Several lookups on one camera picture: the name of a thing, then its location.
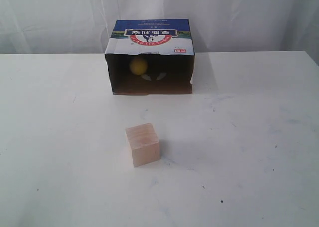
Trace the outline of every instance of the wooden cube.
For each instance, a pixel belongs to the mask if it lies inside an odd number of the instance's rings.
[[[160,160],[160,142],[152,124],[127,128],[125,132],[134,167]]]

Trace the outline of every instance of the cow logo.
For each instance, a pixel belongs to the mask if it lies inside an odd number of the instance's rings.
[[[157,29],[126,29],[125,36],[128,36],[133,42],[146,45],[160,45],[169,42],[173,37],[177,37],[177,30],[157,30]]]

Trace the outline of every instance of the white wall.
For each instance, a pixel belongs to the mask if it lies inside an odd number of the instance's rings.
[[[116,19],[189,18],[197,52],[306,50],[318,0],[0,0],[0,53],[102,53]]]

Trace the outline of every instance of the tennis ball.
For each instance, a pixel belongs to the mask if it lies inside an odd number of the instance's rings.
[[[148,63],[142,57],[135,57],[130,62],[130,71],[135,75],[142,75],[148,69]]]

